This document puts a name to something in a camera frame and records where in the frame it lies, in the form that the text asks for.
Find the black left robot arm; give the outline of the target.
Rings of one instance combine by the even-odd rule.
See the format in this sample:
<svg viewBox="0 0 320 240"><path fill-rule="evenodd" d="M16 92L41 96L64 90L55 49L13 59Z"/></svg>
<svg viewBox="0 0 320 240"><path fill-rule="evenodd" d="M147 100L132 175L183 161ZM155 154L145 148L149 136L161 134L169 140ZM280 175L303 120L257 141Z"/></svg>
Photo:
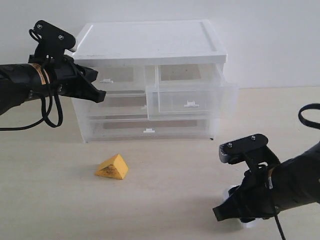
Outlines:
<svg viewBox="0 0 320 240"><path fill-rule="evenodd" d="M43 59L29 56L28 63L2 64L0 66L0 113L26 101L39 99L36 93L45 97L49 93L94 103L105 100L106 91L97 89L92 83L98 72L78 65L71 56L64 55L59 68L51 59L41 71Z"/></svg>

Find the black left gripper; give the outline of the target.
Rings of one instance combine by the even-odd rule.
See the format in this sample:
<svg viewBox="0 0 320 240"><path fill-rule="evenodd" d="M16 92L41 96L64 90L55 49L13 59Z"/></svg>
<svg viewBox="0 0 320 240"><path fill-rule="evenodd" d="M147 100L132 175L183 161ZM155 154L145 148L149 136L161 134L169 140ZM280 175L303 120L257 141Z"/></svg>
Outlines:
<svg viewBox="0 0 320 240"><path fill-rule="evenodd" d="M46 97L57 93L94 103L101 103L106 97L106 91L99 90L92 84L98 77L98 71L75 64L73 58L67 55L64 55L60 65L57 65L52 57L37 58L31 54L27 72L30 74L28 85L31 90Z"/></svg>

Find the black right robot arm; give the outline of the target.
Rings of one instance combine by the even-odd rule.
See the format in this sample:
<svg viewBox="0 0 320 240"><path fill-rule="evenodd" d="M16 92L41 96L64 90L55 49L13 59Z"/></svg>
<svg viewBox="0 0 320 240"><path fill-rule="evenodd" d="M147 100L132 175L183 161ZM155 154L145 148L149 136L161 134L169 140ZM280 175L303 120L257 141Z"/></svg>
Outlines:
<svg viewBox="0 0 320 240"><path fill-rule="evenodd" d="M320 145L279 164L247 170L240 185L212 210L217 221L269 219L320 201Z"/></svg>

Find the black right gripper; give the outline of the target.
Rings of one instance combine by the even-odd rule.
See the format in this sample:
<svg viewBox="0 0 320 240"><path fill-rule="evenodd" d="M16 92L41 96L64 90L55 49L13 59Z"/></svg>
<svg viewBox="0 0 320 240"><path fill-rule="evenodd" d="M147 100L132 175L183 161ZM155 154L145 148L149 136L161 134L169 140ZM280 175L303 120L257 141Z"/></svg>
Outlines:
<svg viewBox="0 0 320 240"><path fill-rule="evenodd" d="M247 170L241 185L222 194L222 203L212 209L218 222L228 219L257 220L275 216L275 204L268 183L268 169ZM239 207L234 200L239 200Z"/></svg>

